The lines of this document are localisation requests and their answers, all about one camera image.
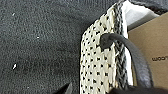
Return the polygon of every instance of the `cardboard box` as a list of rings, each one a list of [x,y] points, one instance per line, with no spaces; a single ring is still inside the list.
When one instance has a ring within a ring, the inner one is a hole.
[[[155,87],[168,89],[168,13],[129,31],[129,39],[147,59]]]

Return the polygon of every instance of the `white perforated material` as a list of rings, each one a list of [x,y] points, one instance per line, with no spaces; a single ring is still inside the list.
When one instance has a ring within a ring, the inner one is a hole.
[[[96,20],[83,34],[80,62],[80,94],[106,94],[117,87],[114,44],[101,52],[99,39],[113,33],[114,9]]]

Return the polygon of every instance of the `black handle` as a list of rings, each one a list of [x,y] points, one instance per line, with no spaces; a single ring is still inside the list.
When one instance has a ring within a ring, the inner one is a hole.
[[[123,43],[131,54],[137,85],[144,88],[153,87],[152,75],[148,63],[139,49],[130,40],[116,33],[105,33],[100,37],[101,50],[103,51],[104,49],[109,48],[116,40]]]

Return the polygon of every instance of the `dotted pattern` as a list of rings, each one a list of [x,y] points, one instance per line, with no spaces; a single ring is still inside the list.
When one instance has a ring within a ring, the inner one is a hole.
[[[118,87],[115,80],[114,44],[101,52],[99,39],[103,33],[114,33],[114,7],[96,20],[83,34],[80,60],[80,94],[107,94]]]

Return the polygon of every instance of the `dark gray fabric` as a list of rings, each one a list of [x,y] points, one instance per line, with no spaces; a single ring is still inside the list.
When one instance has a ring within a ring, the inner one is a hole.
[[[0,0],[0,94],[50,94],[69,82],[79,94],[82,33],[117,1]]]

